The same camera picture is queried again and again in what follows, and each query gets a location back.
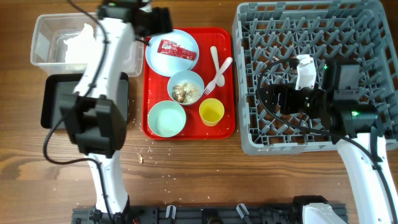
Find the red sauce packet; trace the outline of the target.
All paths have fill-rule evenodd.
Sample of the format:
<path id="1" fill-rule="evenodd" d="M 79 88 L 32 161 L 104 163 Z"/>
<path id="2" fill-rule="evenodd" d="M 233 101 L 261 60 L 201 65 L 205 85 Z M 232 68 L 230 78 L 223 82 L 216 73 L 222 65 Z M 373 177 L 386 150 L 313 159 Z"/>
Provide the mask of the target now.
<path id="1" fill-rule="evenodd" d="M 197 53 L 191 50 L 187 50 L 176 42 L 172 42 L 171 40 L 162 39 L 160 41 L 157 52 L 160 54 L 183 58 L 187 60 L 194 61 L 197 58 Z"/>

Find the light blue plate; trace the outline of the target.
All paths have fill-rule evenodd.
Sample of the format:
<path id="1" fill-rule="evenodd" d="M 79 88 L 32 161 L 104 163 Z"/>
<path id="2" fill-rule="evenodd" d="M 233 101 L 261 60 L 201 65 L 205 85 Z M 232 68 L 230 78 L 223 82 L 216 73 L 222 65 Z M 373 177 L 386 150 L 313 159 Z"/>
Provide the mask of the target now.
<path id="1" fill-rule="evenodd" d="M 157 49 L 162 39 L 171 40 L 187 50 L 196 52 L 196 60 L 191 61 L 158 53 Z M 146 62 L 148 66 L 155 73 L 165 77 L 172 77 L 177 72 L 183 70 L 191 70 L 197 64 L 198 59 L 199 47 L 196 40 L 189 33 L 179 29 L 174 29 L 167 34 L 153 36 L 146 47 Z"/>

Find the white plastic spoon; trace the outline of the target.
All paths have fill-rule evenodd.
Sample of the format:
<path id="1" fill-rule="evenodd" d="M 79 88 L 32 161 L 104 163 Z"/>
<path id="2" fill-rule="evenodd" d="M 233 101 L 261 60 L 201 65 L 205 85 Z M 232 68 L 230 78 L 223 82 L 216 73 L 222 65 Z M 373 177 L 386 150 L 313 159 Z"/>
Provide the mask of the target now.
<path id="1" fill-rule="evenodd" d="M 219 69 L 220 69 L 220 65 L 219 65 L 219 60 L 218 60 L 218 51 L 217 51 L 217 48 L 216 48 L 215 46 L 211 46 L 211 47 L 210 47 L 210 52 L 211 52 L 211 56 L 212 56 L 212 59 L 213 59 L 213 63 L 214 63 L 214 65 L 215 65 L 216 73 L 218 73 L 218 72 L 219 72 Z M 223 75 L 221 75 L 221 76 L 219 77 L 219 79 L 217 79 L 216 84 L 217 84 L 218 86 L 224 86 L 224 84 L 225 84 L 225 79 L 224 79 L 224 76 L 223 76 Z"/>

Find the light blue bowl with food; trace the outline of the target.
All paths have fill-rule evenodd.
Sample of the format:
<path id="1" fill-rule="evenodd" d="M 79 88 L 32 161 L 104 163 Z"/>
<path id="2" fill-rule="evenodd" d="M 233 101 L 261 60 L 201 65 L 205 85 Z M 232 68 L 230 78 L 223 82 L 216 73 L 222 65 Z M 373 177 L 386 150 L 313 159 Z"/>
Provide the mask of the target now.
<path id="1" fill-rule="evenodd" d="M 177 72 L 167 84 L 169 97 L 184 106 L 196 103 L 202 97 L 204 88 L 202 77 L 190 70 Z"/>

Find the yellow plastic cup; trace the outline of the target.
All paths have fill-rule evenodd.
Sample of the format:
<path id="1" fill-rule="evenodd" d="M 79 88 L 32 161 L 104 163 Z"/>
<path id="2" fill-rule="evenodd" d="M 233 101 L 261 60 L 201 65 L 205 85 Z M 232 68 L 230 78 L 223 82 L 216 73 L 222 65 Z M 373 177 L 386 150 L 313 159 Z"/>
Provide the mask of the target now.
<path id="1" fill-rule="evenodd" d="M 224 106 L 216 98 L 208 98 L 202 101 L 199 107 L 200 118 L 206 126 L 215 126 L 224 116 Z"/>

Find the white plastic fork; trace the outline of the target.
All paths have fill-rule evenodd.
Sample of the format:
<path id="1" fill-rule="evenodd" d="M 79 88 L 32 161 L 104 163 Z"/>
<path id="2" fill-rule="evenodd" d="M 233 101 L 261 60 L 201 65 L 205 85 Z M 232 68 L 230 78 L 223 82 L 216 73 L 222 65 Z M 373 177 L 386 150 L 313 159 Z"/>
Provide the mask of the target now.
<path id="1" fill-rule="evenodd" d="M 222 66 L 217 71 L 214 79 L 211 82 L 209 82 L 209 84 L 207 84 L 206 88 L 204 89 L 204 92 L 203 92 L 204 95 L 209 95 L 215 89 L 216 81 L 220 78 L 220 76 L 223 74 L 223 72 L 225 72 L 227 70 L 227 68 L 231 65 L 232 62 L 233 62 L 232 57 L 228 57 L 223 62 Z"/>

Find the white napkin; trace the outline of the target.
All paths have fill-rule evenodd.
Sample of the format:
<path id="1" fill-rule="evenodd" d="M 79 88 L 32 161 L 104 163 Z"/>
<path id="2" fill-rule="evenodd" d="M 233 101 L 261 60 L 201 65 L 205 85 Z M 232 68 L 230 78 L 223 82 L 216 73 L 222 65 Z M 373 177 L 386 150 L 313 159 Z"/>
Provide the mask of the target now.
<path id="1" fill-rule="evenodd" d="M 63 42 L 67 45 L 66 63 L 88 63 L 95 51 L 94 29 L 85 23 L 83 30 L 76 37 Z"/>

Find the mint green bowl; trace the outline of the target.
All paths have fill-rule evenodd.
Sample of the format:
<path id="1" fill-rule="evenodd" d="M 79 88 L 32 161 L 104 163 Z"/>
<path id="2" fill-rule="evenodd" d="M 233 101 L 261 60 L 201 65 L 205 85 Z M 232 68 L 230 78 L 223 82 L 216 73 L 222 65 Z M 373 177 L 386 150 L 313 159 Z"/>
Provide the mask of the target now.
<path id="1" fill-rule="evenodd" d="M 154 134 L 162 138 L 171 138 L 183 130 L 187 115 L 180 104 L 165 100 L 150 109 L 147 122 Z"/>

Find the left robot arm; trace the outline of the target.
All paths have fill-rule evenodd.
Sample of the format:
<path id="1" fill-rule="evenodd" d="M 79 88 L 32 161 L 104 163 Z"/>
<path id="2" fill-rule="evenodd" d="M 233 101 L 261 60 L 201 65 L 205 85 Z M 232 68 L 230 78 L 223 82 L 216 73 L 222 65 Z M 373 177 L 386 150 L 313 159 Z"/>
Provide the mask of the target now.
<path id="1" fill-rule="evenodd" d="M 93 175 L 95 223 L 127 223 L 129 196 L 121 177 L 120 150 L 127 121 L 116 105 L 127 47 L 172 31 L 169 9 L 144 1 L 103 1 L 93 17 L 95 54 L 71 94 L 62 95 L 60 121 Z"/>

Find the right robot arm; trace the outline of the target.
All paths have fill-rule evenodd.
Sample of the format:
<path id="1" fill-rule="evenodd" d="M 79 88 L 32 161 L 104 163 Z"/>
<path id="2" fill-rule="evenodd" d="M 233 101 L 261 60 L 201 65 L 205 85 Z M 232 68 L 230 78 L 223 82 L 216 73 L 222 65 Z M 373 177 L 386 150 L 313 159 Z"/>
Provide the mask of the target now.
<path id="1" fill-rule="evenodd" d="M 276 61 L 297 72 L 292 84 L 262 84 L 256 96 L 273 118 L 306 133 L 330 137 L 349 175 L 358 218 L 367 223 L 397 223 L 397 192 L 386 155 L 384 126 L 377 108 L 359 101 L 359 70 L 355 60 L 326 60 L 320 88 L 309 55 Z"/>

